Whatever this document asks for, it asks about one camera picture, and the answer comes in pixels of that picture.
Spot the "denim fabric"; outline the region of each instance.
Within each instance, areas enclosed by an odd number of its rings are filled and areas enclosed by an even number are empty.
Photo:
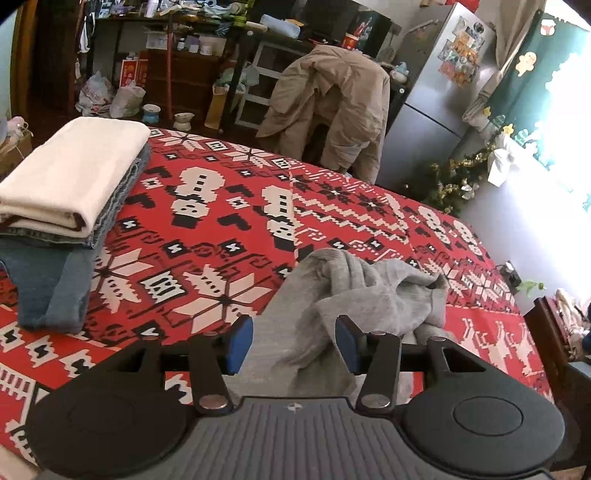
[[[95,259],[150,153],[146,145],[117,185],[88,237],[94,248],[0,236],[0,264],[18,289],[20,326],[71,333],[82,329]]]
[[[147,157],[149,159],[150,152],[151,152],[150,146],[148,144],[145,144],[143,149],[139,152],[138,158]],[[133,167],[133,164],[132,164],[132,166],[130,166],[129,170],[125,174],[126,176],[130,174],[132,167]],[[83,245],[84,247],[95,248],[97,246],[97,244],[99,243],[100,235],[106,226],[105,222],[109,220],[109,215],[114,210],[119,211],[119,209],[121,208],[121,203],[125,200],[125,197],[121,198],[122,194],[124,193],[121,190],[122,183],[124,182],[124,180],[125,180],[125,177],[121,181],[121,183],[119,183],[119,185],[117,186],[117,188],[113,192],[113,195],[111,195],[111,197],[109,198],[109,201],[106,203],[106,205],[101,210],[99,216],[96,219],[95,227],[92,229],[90,235],[87,236],[86,238],[74,238],[71,236],[56,235],[54,233],[40,232],[37,230],[31,230],[28,228],[15,228],[15,227],[9,227],[9,228],[5,229],[4,231],[2,231],[1,235],[2,236],[12,235],[12,236],[21,236],[21,237],[24,236],[24,237],[28,237],[28,238],[34,238],[37,240],[41,240],[43,242],[47,242],[50,244]]]

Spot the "red patterned bedspread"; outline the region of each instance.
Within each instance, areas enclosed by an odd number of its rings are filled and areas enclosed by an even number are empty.
[[[446,329],[548,396],[535,346],[507,285],[470,229],[379,187],[261,150],[154,129],[151,162],[96,264],[78,335],[30,333],[0,278],[0,439],[33,460],[23,425],[42,396],[138,338],[171,343],[260,312],[299,260],[346,249],[444,273]],[[184,374],[166,388],[192,401]]]

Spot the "blue container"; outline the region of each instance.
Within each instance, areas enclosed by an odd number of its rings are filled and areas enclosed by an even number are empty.
[[[145,124],[157,124],[160,121],[160,107],[148,103],[144,105],[144,117],[142,122]]]

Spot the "wooden bedside table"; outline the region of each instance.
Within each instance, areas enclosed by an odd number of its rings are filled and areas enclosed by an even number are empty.
[[[536,299],[525,321],[567,424],[567,450],[572,454],[552,470],[587,465],[583,478],[591,478],[591,365],[569,362],[568,334],[551,297]]]

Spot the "beige jacket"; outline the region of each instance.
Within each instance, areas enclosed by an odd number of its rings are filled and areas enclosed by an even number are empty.
[[[265,147],[300,160],[311,130],[330,125],[320,160],[374,184],[388,118],[388,74],[361,53],[317,46],[281,75],[257,133]]]

